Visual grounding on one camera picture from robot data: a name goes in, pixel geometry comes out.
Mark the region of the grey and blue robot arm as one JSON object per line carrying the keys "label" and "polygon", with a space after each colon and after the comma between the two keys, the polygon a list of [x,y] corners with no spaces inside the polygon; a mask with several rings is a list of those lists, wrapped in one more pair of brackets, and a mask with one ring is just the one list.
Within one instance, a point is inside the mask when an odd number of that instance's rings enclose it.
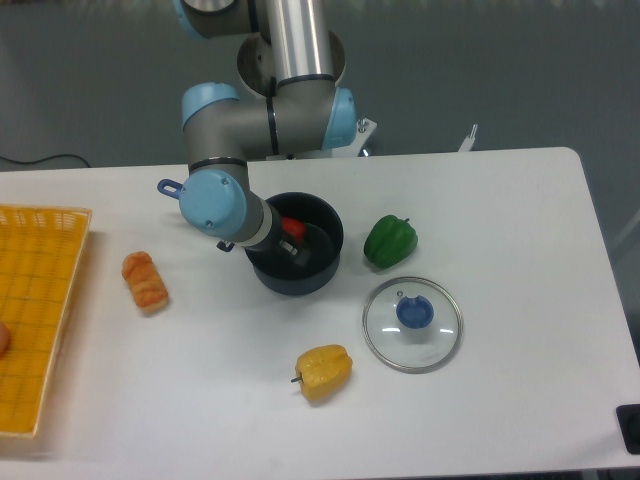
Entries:
{"label": "grey and blue robot arm", "polygon": [[256,33],[267,39],[273,75],[263,100],[241,100],[221,83],[182,99],[189,176],[179,193],[183,217],[199,231],[247,250],[274,250],[302,266],[302,234],[251,191],[247,163],[269,156],[347,146],[355,138],[353,96],[336,85],[329,29],[320,1],[177,1],[179,19],[200,38]]}

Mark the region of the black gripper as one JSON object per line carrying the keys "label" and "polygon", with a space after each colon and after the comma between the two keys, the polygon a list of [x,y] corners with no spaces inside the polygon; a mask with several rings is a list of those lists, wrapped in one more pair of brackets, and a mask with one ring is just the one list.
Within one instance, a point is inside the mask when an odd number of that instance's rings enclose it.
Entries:
{"label": "black gripper", "polygon": [[279,214],[273,214],[269,219],[264,218],[256,234],[239,245],[249,252],[258,254],[283,252],[291,263],[300,268],[305,267],[311,259],[308,243],[304,239],[296,239],[287,234],[282,227]]}

